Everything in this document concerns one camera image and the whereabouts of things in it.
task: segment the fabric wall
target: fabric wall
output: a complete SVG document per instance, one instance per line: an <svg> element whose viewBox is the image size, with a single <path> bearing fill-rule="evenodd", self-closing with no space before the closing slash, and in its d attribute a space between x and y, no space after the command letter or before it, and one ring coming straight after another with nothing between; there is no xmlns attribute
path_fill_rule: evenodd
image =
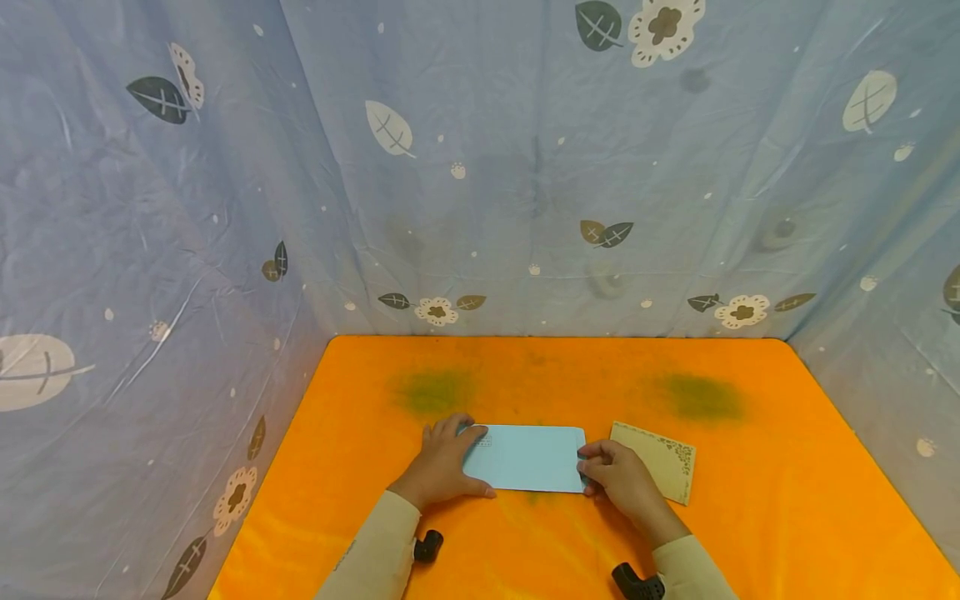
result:
<svg viewBox="0 0 960 600"><path fill-rule="evenodd" d="M0 595L203 597L337 333L787 339L960 566L958 31L5 3Z"/></svg>

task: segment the black clip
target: black clip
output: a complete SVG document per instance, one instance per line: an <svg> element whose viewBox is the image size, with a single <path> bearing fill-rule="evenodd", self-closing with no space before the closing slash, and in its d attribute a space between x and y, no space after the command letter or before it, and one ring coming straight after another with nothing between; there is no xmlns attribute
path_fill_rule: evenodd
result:
<svg viewBox="0 0 960 600"><path fill-rule="evenodd" d="M613 570L613 580L627 600L660 600L666 588L659 575L640 579L629 563L621 563Z"/></svg>
<svg viewBox="0 0 960 600"><path fill-rule="evenodd" d="M423 541L417 540L414 543L414 560L424 564L433 563L437 560L442 545L444 545L444 536L440 535L439 531L431 529L423 536Z"/></svg>

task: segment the hand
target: hand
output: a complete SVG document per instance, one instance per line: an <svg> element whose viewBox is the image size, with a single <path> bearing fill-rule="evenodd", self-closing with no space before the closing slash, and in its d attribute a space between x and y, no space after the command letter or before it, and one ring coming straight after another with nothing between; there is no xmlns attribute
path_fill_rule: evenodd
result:
<svg viewBox="0 0 960 600"><path fill-rule="evenodd" d="M473 417L457 413L423 427L420 454L389 488L421 513L427 506L461 495L496 498L486 481L464 475L464 455L487 433L483 425L471 426L457 435L460 425L473 425Z"/></svg>
<svg viewBox="0 0 960 600"><path fill-rule="evenodd" d="M646 532L654 548L690 535L690 530L663 499L650 470L636 453L611 440L587 444L579 450L587 457L577 469L590 478L586 495L607 493L613 506L634 526Z"/></svg>

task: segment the tan card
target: tan card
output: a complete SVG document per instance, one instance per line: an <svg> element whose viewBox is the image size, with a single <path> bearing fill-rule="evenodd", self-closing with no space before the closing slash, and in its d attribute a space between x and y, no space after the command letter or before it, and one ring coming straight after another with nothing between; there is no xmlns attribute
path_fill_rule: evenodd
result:
<svg viewBox="0 0 960 600"><path fill-rule="evenodd" d="M697 448L618 420L613 422L610 439L636 452L650 469L660 493L674 502L689 504Z"/></svg>

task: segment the beige sleeve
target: beige sleeve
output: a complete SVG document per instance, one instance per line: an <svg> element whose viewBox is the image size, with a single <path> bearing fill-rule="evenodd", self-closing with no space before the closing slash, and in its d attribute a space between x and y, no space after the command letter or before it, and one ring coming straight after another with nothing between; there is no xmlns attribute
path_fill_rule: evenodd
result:
<svg viewBox="0 0 960 600"><path fill-rule="evenodd" d="M420 512L384 492L314 600L399 600L414 561Z"/></svg>
<svg viewBox="0 0 960 600"><path fill-rule="evenodd" d="M737 600L710 554L693 536L657 548L654 562L666 588L663 600Z"/></svg>

